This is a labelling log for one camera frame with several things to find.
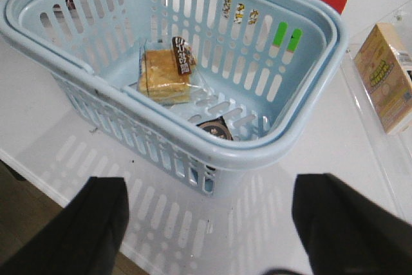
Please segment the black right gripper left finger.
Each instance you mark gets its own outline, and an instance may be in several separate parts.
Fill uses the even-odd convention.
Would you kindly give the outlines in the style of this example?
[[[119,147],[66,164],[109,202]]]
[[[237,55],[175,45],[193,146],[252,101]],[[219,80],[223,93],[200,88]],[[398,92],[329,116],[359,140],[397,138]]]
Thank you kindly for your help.
[[[1,274],[111,274],[128,221],[125,180],[92,176]]]

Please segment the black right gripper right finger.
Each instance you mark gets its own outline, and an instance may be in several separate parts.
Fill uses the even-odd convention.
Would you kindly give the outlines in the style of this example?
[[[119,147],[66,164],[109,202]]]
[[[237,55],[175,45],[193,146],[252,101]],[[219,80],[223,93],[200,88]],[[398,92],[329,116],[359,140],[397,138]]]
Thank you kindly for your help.
[[[411,274],[411,224],[325,174],[300,174],[292,218],[314,274]]]

